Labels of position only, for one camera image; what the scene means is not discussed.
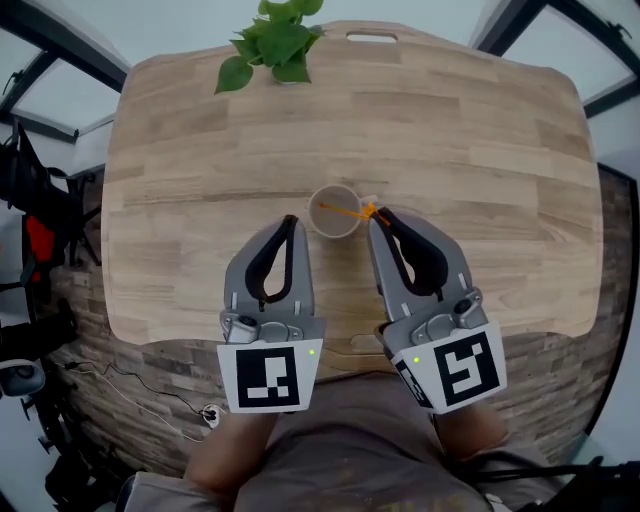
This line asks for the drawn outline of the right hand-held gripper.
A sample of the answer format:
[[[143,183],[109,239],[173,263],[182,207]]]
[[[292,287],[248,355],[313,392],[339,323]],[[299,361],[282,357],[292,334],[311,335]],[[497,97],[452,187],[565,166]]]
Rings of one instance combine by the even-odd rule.
[[[376,336],[418,405],[441,415],[505,389],[500,327],[457,242],[422,217],[382,207],[368,243],[391,321]]]

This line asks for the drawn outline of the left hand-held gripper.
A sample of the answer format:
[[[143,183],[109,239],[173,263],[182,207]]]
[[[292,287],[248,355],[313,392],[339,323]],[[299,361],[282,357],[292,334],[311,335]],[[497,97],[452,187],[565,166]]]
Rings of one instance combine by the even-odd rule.
[[[266,280],[284,250],[282,284]],[[285,215],[252,236],[225,273],[217,356],[232,413],[292,413],[309,408],[326,321],[315,305],[306,230]]]

